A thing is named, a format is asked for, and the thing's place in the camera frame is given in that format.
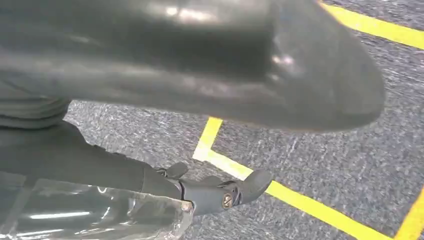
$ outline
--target transparent plastic sheet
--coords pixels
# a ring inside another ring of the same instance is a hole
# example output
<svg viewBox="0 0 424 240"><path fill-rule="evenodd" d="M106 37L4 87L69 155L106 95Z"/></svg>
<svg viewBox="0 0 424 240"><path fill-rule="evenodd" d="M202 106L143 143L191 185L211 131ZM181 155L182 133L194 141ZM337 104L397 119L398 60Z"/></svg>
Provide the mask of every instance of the transparent plastic sheet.
<svg viewBox="0 0 424 240"><path fill-rule="evenodd" d="M190 202L168 197L45 179L30 187L28 179L0 181L0 239L177 240L193 220Z"/></svg>

